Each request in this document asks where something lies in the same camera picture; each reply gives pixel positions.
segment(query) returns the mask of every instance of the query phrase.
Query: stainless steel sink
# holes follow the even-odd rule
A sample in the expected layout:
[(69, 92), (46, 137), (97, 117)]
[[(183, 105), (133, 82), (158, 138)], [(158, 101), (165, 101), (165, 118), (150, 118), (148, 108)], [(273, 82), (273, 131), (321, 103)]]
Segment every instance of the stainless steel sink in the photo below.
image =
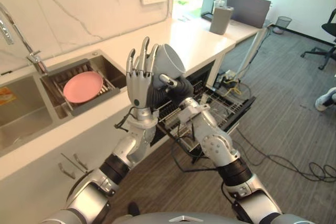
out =
[(53, 122), (33, 76), (9, 83), (6, 87), (16, 99), (0, 106), (0, 152), (39, 136), (38, 132)]
[[(66, 74), (69, 74), (67, 71), (72, 75), (78, 74), (82, 71), (78, 69), (81, 62), (88, 63), (91, 70), (102, 75), (106, 89), (89, 102), (71, 104), (62, 93), (62, 85), (65, 85), (66, 80), (57, 87), (53, 78), (65, 70)], [(43, 76), (35, 72), (6, 83), (0, 88), (6, 87), (15, 99), (0, 105), (0, 157), (93, 108), (119, 93), (125, 86), (125, 75), (100, 50), (62, 62)]]
[[(41, 83), (59, 119), (84, 113), (118, 94), (120, 89), (126, 86), (125, 75), (111, 64), (100, 50), (63, 62), (55, 68), (41, 78)], [(98, 72), (103, 77), (103, 87), (92, 100), (81, 104), (71, 103), (63, 95), (63, 88), (73, 76), (84, 71)]]

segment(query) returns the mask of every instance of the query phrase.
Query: gray carpet floor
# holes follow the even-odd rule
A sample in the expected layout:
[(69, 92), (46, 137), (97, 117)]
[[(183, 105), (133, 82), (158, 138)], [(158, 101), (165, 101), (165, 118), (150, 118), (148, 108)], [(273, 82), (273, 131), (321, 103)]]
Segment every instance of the gray carpet floor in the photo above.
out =
[[(221, 71), (236, 71), (251, 42), (252, 38), (245, 40), (229, 52)], [(309, 172), (308, 164), (312, 161), (336, 167), (336, 106), (322, 113), (314, 108), (316, 98), (336, 86), (336, 64), (330, 60), (321, 71), (318, 69), (323, 63), (321, 56), (300, 57), (314, 46), (329, 48), (289, 32), (272, 33), (265, 40), (242, 78), (257, 99), (238, 127), (256, 147), (291, 160), (304, 172)], [(248, 96), (245, 87), (241, 89), (245, 91), (242, 96)], [(245, 149), (252, 162), (262, 159), (237, 131), (231, 137)], [(132, 200), (142, 213), (199, 211), (234, 218), (229, 202), (221, 194), (219, 175), (182, 173), (171, 157), (171, 145), (172, 142), (166, 142), (129, 173), (111, 198), (112, 211), (104, 223), (126, 214)], [(192, 167), (181, 150), (176, 149), (176, 157), (186, 168)], [(202, 160), (196, 166), (211, 164)], [(336, 183), (311, 182), (270, 161), (250, 168), (283, 212), (316, 223), (336, 223)]]

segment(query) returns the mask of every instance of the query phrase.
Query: office chair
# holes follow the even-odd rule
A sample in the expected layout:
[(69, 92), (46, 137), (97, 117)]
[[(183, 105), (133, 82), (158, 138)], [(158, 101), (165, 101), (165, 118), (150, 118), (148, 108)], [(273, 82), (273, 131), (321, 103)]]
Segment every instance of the office chair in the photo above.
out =
[[(328, 22), (322, 25), (323, 30), (325, 30), (328, 34), (331, 34), (334, 37), (336, 37), (336, 23), (332, 23), (331, 21), (334, 18), (335, 14), (336, 9), (332, 11)], [(325, 51), (321, 48), (314, 47), (311, 51), (306, 51), (303, 54), (301, 54), (301, 57), (303, 58), (305, 54), (324, 55), (324, 64), (319, 66), (319, 69), (323, 70), (326, 64), (328, 63), (330, 57), (335, 59), (335, 53), (334, 53), (335, 49), (336, 45), (334, 45), (329, 51)]]

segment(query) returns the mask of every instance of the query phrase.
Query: metal drawer handle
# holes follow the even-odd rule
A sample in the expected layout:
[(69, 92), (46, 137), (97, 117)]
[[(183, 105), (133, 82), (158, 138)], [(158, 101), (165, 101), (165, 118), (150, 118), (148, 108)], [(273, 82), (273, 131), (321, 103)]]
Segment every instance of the metal drawer handle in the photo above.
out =
[(88, 165), (87, 164), (85, 164), (85, 163), (83, 163), (80, 159), (79, 159), (79, 157), (78, 157), (78, 155), (75, 153), (74, 155), (74, 158), (75, 158), (75, 160), (78, 162), (78, 164), (80, 164), (85, 170), (88, 170), (89, 168), (88, 168)]
[(58, 163), (58, 167), (61, 170), (61, 172), (64, 173), (65, 175), (67, 175), (68, 177), (70, 177), (72, 179), (76, 179), (75, 173), (73, 173), (73, 172), (69, 173), (66, 170), (64, 170), (62, 163)]

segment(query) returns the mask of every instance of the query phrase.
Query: white cabinet door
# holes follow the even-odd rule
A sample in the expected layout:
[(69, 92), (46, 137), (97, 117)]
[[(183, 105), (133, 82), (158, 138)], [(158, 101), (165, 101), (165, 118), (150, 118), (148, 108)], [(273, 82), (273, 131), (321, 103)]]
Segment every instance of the white cabinet door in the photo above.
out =
[[(0, 223), (37, 224), (63, 208), (71, 187), (83, 173), (64, 158), (62, 153), (79, 167), (81, 166), (73, 157), (75, 153), (88, 165), (89, 170), (99, 167), (125, 136), (126, 132), (115, 129), (114, 125), (126, 115), (128, 109), (121, 110), (1, 180)], [(64, 170), (74, 173), (76, 179), (63, 174), (59, 163)]]
[(73, 138), (66, 144), (64, 154), (82, 170), (85, 169), (74, 158), (74, 154), (88, 170), (99, 167), (126, 135), (125, 131), (116, 129), (114, 125), (123, 119), (129, 109), (130, 106)]
[(36, 224), (64, 207), (76, 180), (63, 174), (58, 164), (81, 176), (63, 156), (53, 150), (0, 181), (0, 222)]

